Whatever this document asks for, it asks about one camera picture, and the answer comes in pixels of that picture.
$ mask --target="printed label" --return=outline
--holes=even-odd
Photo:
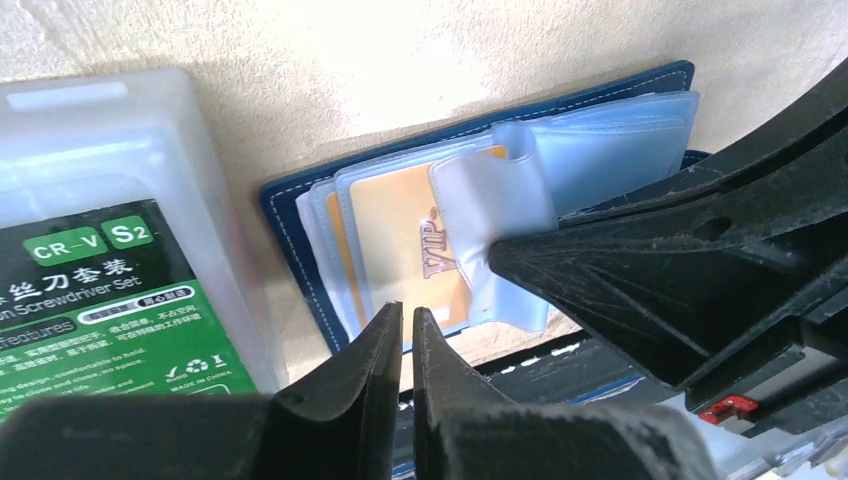
[[[40,395],[256,388],[155,201],[0,229],[0,419]]]
[[[445,256],[448,251],[448,236],[444,229],[436,226],[439,211],[436,207],[430,209],[430,219],[423,220],[419,227],[421,232],[421,265],[424,278],[430,278],[438,273],[456,270],[456,261]]]

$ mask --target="fabric surface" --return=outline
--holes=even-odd
[[[192,75],[266,279],[292,380],[328,355],[255,197],[268,180],[676,59],[690,148],[718,150],[848,56],[844,0],[3,0],[0,81],[179,66]],[[484,325],[472,363],[533,342]],[[545,334],[573,329],[559,319]]]

